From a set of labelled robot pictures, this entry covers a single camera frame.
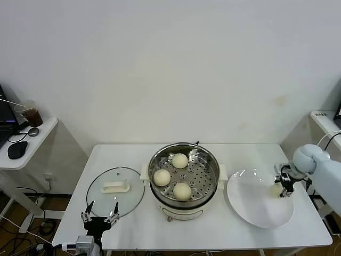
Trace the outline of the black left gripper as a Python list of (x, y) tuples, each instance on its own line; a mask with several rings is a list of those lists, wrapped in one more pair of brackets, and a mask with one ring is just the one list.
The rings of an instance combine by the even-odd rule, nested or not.
[(115, 208), (110, 212), (109, 216), (106, 217), (91, 217), (92, 207), (95, 201), (92, 201), (85, 209), (81, 212), (81, 219), (83, 220), (83, 227), (86, 230), (87, 236), (102, 237), (105, 231), (111, 229), (119, 220), (119, 206), (118, 202), (115, 204)]

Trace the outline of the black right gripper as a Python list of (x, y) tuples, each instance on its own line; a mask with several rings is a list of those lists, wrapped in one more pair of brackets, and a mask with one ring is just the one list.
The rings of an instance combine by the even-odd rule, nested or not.
[(287, 198), (292, 195), (294, 191), (294, 182), (290, 179), (290, 176), (286, 172), (281, 172), (280, 176), (276, 176), (274, 183), (281, 183), (283, 187), (279, 194), (280, 198)]

